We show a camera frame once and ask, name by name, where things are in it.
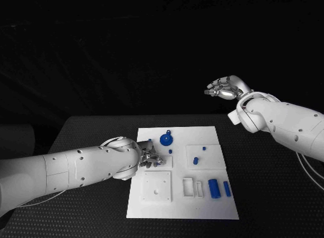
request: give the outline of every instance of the dark table surface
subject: dark table surface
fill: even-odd
[[[227,115],[70,117],[48,153],[99,145],[116,136],[135,140],[139,127],[174,126],[215,127],[237,221],[126,219],[130,180],[110,178],[17,208],[2,238],[324,237],[324,192],[295,152],[269,133],[252,134],[233,125]],[[324,175],[321,164],[311,158],[309,163]]]

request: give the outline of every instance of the robotic hand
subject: robotic hand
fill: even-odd
[[[324,115],[272,95],[254,92],[234,76],[223,77],[207,85],[204,94],[237,99],[228,113],[231,123],[241,123],[250,133],[269,132],[286,148],[324,162]]]
[[[110,177],[126,180],[138,166],[165,161],[151,141],[125,137],[100,146],[60,153],[0,160],[0,217],[34,198],[100,182]]]

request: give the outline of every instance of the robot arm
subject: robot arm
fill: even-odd
[[[239,100],[228,113],[231,123],[241,123],[250,133],[269,132],[275,141],[295,152],[324,162],[324,115],[254,92],[236,76],[214,80],[204,94]]]
[[[0,160],[0,217],[31,199],[100,182],[126,180],[138,166],[164,164],[151,141],[119,137],[106,146]]]

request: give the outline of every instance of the black curtain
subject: black curtain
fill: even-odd
[[[0,2],[0,123],[45,139],[73,115],[228,113],[231,74],[324,113],[324,4]]]

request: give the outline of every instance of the blue object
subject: blue object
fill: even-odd
[[[220,191],[218,191],[218,187],[217,187],[217,180],[215,179],[210,179],[208,180],[208,187],[210,187],[210,196],[211,198],[220,198]]]
[[[226,196],[230,197],[231,193],[230,193],[230,188],[228,188],[228,184],[226,181],[224,181],[224,192],[226,192]]]
[[[198,160],[198,158],[194,157],[192,164],[195,164],[195,165],[197,165],[197,160]]]
[[[171,145],[171,143],[172,143],[172,137],[171,137],[171,135],[169,135],[169,130],[166,130],[166,133],[165,133],[164,135],[161,135],[161,137],[159,137],[159,143],[161,143],[161,145],[164,145],[164,146]]]

